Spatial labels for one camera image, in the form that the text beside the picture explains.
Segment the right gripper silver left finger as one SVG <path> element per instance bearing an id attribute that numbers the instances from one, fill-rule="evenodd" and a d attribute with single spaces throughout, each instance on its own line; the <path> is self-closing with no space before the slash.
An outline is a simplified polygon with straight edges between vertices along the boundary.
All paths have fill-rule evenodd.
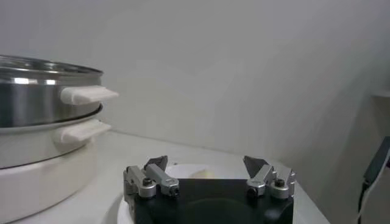
<path id="1" fill-rule="evenodd" d="M 140 198 L 153 198 L 160 193 L 177 198 L 180 195 L 179 180 L 170 177 L 166 172 L 168 156 L 163 155 L 151 158 L 141 169 L 138 166 L 128 166 L 123 171 L 124 197 L 139 196 Z"/>

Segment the right gripper silver right finger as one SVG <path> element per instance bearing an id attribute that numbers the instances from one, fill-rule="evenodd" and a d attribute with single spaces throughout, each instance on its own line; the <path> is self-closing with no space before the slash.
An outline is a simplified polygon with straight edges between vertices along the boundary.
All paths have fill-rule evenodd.
<path id="1" fill-rule="evenodd" d="M 264 159 L 250 156 L 244 156 L 243 162 L 249 174 L 246 181 L 248 197 L 259 198 L 267 192 L 278 200 L 294 196 L 296 174 L 292 169 L 282 167 L 276 170 Z"/>

